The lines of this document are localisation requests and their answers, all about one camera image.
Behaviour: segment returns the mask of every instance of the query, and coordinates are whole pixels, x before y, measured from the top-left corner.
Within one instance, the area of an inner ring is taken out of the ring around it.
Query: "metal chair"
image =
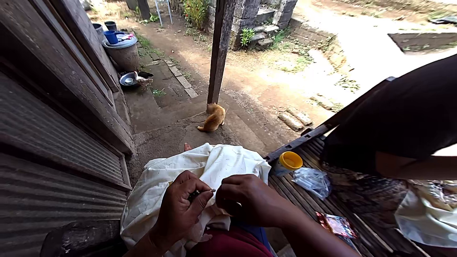
[[[162,17],[160,16],[160,10],[159,10],[159,4],[162,4],[162,3],[167,3],[168,12],[170,13],[170,21],[171,21],[171,24],[173,25],[173,20],[171,19],[171,9],[170,9],[169,0],[155,0],[155,8],[157,8],[157,14],[159,15],[160,25],[163,27]]]

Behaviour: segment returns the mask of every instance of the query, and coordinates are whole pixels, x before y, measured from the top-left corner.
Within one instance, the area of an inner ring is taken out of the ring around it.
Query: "corrugated metal sheet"
[[[39,256],[53,228],[119,219],[125,202],[125,192],[0,154],[0,256]]]
[[[3,141],[76,170],[123,182],[118,156],[11,79],[1,74],[0,80]]]

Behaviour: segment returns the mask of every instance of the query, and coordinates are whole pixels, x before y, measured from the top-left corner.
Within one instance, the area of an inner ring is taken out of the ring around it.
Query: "hand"
[[[200,194],[191,203],[188,198],[195,190]],[[195,174],[181,173],[165,191],[159,217],[149,231],[151,242],[165,253],[198,222],[198,216],[211,197],[212,189]]]
[[[233,175],[223,179],[216,193],[216,204],[248,224],[263,227],[284,228],[291,214],[298,210],[251,174]]]

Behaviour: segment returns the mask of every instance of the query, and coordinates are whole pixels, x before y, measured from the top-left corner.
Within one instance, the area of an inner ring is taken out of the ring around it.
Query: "blue cup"
[[[116,32],[114,30],[108,30],[104,31],[103,34],[105,35],[106,39],[108,42],[112,45],[119,43],[119,40],[117,39],[118,34],[124,34],[124,32]]]

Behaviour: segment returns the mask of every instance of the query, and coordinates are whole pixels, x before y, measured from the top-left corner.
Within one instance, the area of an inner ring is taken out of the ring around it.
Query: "cat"
[[[218,129],[219,125],[224,125],[225,109],[222,106],[209,103],[207,104],[207,110],[210,116],[205,120],[203,127],[197,127],[198,130],[212,132]]]

